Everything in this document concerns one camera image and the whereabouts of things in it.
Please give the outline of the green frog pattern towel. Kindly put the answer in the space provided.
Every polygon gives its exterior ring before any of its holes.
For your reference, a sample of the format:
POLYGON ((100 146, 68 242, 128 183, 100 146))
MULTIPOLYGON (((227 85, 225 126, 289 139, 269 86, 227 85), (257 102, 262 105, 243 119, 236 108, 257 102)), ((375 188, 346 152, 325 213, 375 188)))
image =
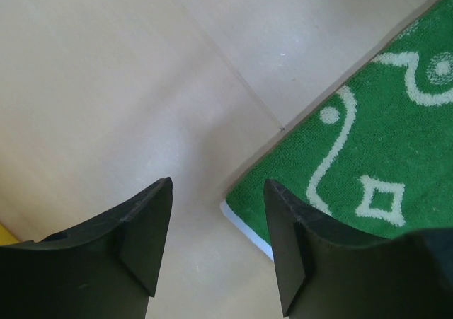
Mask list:
POLYGON ((263 186, 384 238, 452 225, 452 0, 440 0, 294 128, 221 204, 270 255, 263 186))

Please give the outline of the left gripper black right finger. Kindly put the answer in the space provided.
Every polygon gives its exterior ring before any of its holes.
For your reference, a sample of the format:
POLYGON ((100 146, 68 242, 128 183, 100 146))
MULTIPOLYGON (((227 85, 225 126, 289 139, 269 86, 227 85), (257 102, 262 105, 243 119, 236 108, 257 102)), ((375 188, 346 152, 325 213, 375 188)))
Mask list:
POLYGON ((264 184, 265 213, 286 318, 451 318, 452 230, 394 239, 350 227, 264 184))

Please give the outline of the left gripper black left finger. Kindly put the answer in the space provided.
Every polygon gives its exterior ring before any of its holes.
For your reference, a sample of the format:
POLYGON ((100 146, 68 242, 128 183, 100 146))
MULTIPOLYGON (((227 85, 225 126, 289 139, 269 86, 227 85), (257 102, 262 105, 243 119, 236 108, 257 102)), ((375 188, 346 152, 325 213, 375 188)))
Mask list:
POLYGON ((144 318, 173 204, 162 178, 42 241, 1 247, 2 318, 144 318))

